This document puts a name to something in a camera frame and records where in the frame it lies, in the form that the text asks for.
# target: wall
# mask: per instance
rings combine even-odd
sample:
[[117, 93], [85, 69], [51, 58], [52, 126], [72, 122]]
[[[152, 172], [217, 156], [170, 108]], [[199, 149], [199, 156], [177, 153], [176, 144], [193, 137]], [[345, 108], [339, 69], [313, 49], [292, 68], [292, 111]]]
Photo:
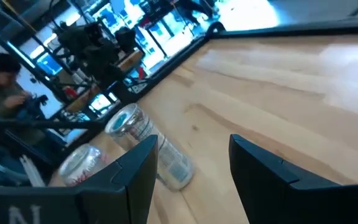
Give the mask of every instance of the wall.
[[[0, 46], [0, 52], [5, 52], [5, 50], [1, 46]], [[48, 103], [46, 106], [43, 106], [41, 109], [46, 117], [53, 115], [56, 111], [59, 110], [62, 104], [54, 97], [53, 93], [44, 84], [32, 83], [30, 82], [30, 78], [31, 78], [31, 73], [23, 67], [17, 82], [18, 84], [20, 84], [20, 86], [23, 89], [31, 93], [37, 95], [43, 95], [43, 94], [47, 95], [49, 98]]]

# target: light wood surface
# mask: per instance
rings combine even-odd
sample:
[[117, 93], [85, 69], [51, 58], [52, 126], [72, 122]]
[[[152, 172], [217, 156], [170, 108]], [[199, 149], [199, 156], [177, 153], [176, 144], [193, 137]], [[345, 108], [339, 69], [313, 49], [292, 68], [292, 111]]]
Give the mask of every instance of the light wood surface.
[[92, 84], [92, 88], [82, 93], [75, 101], [70, 103], [65, 109], [69, 113], [76, 113], [83, 110], [91, 100], [100, 93], [100, 88], [96, 84]]
[[140, 63], [144, 54], [139, 49], [135, 50], [129, 56], [127, 56], [119, 65], [118, 67], [123, 72], [128, 72], [128, 70], [134, 68], [136, 65]]
[[[196, 167], [181, 192], [157, 182], [149, 223], [248, 223], [229, 170], [232, 133], [358, 183], [358, 36], [213, 40], [139, 104]], [[105, 134], [93, 144], [119, 156]]]

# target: dark hair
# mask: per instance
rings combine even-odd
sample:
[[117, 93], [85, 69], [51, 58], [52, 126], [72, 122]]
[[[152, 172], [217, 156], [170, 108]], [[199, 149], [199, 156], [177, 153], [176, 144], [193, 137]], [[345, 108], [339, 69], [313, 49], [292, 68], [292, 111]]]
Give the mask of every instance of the dark hair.
[[12, 55], [0, 53], [0, 72], [19, 73], [21, 65]]

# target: olive shirt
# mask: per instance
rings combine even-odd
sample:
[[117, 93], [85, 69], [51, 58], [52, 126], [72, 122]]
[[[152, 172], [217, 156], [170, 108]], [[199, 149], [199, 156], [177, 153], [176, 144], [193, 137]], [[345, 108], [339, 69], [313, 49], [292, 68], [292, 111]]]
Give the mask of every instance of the olive shirt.
[[[14, 119], [16, 114], [19, 112], [17, 108], [7, 108], [3, 102], [8, 96], [18, 95], [21, 93], [21, 89], [18, 86], [14, 86], [10, 89], [0, 87], [0, 118]], [[38, 129], [10, 129], [10, 131], [17, 137], [22, 139], [24, 142], [30, 145], [37, 144], [41, 141], [45, 135]]]

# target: black panel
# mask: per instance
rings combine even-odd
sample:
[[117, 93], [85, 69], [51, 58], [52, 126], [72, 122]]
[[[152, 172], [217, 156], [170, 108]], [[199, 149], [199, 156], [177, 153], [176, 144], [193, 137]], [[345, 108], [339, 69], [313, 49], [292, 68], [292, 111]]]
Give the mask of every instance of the black panel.
[[[157, 136], [150, 136], [129, 152], [120, 157], [117, 162], [124, 168], [112, 182], [125, 185], [127, 190], [131, 223], [146, 223], [149, 215], [155, 178], [157, 175]], [[140, 147], [152, 147], [152, 152], [136, 152]]]
[[249, 37], [292, 37], [314, 35], [346, 35], [358, 34], [358, 19], [343, 19], [340, 21], [310, 22], [291, 24], [263, 29], [223, 31], [213, 33], [212, 39], [231, 39]]
[[358, 223], [358, 185], [335, 184], [238, 135], [229, 156], [250, 224]]
[[9, 222], [16, 215], [17, 209], [27, 223], [33, 222], [32, 208], [39, 207], [41, 223], [80, 223], [80, 216], [75, 203], [74, 189], [69, 188], [0, 188], [0, 223]]

